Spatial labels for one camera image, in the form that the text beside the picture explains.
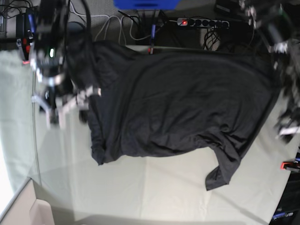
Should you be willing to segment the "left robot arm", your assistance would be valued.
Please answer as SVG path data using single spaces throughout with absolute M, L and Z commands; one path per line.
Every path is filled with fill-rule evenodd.
M 300 41 L 283 0 L 240 0 L 248 24 L 258 31 L 279 76 L 287 106 L 277 119 L 277 136 L 289 143 L 300 132 Z

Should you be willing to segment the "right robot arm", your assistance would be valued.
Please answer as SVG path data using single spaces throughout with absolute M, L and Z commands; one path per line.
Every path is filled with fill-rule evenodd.
M 88 110 L 89 98 L 101 89 L 92 77 L 96 71 L 91 40 L 91 16 L 87 1 L 81 2 L 86 26 L 73 31 L 69 25 L 69 0 L 43 0 L 29 60 L 36 81 L 44 88 L 34 93 L 33 103 L 45 113 L 48 128 L 64 129 L 66 115 Z

